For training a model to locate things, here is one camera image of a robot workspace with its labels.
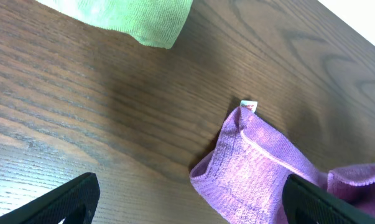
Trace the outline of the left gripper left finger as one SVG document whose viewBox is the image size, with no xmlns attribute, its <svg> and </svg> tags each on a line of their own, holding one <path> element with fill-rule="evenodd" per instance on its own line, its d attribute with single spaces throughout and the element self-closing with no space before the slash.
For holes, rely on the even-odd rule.
<svg viewBox="0 0 375 224">
<path fill-rule="evenodd" d="M 1 216 L 0 224 L 91 224 L 99 199 L 97 176 L 87 172 Z"/>
</svg>

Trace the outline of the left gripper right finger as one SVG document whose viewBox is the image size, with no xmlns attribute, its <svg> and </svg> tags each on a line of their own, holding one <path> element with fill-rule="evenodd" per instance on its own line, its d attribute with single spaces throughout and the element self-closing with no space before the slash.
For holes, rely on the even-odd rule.
<svg viewBox="0 0 375 224">
<path fill-rule="evenodd" d="M 375 224 L 375 218 L 291 174 L 282 191 L 288 224 Z"/>
</svg>

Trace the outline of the purple microfiber cloth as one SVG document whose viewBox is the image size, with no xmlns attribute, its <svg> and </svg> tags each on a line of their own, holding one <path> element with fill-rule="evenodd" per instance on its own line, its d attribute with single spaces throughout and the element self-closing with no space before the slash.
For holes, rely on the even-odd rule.
<svg viewBox="0 0 375 224">
<path fill-rule="evenodd" d="M 242 101 L 223 123 L 216 147 L 191 171 L 195 190 L 230 223 L 287 223 L 282 190 L 297 174 L 375 217 L 375 164 L 319 171 L 282 133 Z"/>
</svg>

